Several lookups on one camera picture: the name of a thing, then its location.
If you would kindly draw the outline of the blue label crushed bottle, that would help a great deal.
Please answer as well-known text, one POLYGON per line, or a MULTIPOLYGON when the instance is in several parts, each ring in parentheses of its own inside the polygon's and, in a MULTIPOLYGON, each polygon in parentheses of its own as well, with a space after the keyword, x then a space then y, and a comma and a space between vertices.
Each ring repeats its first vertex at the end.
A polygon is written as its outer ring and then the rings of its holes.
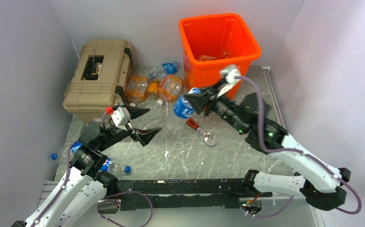
POLYGON ((179 97, 174 104, 170 118, 167 120, 167 129, 171 132, 177 132, 193 114, 194 109, 189 101, 184 96, 179 97))

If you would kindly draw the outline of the crushed orange label bottle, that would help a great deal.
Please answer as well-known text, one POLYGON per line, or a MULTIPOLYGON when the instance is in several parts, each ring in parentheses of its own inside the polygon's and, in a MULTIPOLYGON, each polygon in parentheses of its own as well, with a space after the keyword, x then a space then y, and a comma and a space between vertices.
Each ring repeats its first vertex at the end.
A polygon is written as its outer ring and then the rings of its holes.
POLYGON ((183 80, 176 75, 167 75, 157 89, 157 105, 162 106, 164 103, 176 101, 181 94, 183 80))

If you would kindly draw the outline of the clear bottle orange label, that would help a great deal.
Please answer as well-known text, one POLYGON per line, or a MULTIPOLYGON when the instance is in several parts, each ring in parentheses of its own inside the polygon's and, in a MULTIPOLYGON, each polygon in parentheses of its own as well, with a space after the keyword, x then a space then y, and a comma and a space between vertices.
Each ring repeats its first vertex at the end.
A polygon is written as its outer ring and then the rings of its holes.
POLYGON ((203 62, 203 61, 215 61, 217 60, 217 57, 214 56, 208 56, 208 55, 200 55, 197 58, 197 61, 203 62))

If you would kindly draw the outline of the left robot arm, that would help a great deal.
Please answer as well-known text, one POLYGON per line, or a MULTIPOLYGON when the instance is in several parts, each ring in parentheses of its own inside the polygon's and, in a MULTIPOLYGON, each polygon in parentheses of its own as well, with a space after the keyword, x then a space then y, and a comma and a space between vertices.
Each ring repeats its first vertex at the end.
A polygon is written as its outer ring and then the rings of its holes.
POLYGON ((70 227, 100 199, 122 194, 118 178, 102 170, 108 160, 103 151, 125 138, 148 145, 161 128, 141 130, 133 127, 131 121, 149 111, 149 108, 119 102, 105 110, 104 116, 110 116, 113 121, 109 127, 97 122, 85 124, 77 140, 81 146, 74 155, 68 149, 65 174, 54 190, 26 220, 15 221, 13 226, 70 227))

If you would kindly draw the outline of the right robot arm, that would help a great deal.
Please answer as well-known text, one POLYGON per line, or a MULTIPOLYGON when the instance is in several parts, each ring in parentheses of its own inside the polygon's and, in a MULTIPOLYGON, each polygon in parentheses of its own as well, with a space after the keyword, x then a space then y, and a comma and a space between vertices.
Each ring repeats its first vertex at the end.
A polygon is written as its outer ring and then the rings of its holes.
POLYGON ((351 172, 326 164, 302 147, 288 131, 265 115, 265 102, 258 86, 238 104, 223 91, 226 79, 201 88, 185 99, 198 114, 215 113, 240 134, 255 150, 272 156, 292 167, 297 176, 271 175, 249 170, 243 179, 243 192, 248 196, 276 192, 304 199, 324 211, 340 210, 347 196, 351 172))

